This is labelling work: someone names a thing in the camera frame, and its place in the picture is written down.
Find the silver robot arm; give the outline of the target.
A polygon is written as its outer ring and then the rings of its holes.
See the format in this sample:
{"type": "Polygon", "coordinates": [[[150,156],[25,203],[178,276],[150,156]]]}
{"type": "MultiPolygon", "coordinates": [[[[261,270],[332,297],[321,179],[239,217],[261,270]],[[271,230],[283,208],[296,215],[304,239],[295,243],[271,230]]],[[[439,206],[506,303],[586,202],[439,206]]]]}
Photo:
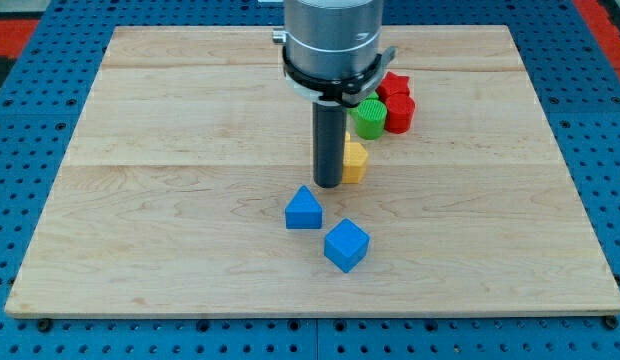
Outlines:
{"type": "Polygon", "coordinates": [[[323,106],[354,108],[381,84],[397,48],[379,47],[383,0],[285,0],[282,46],[288,86],[323,106]]]}

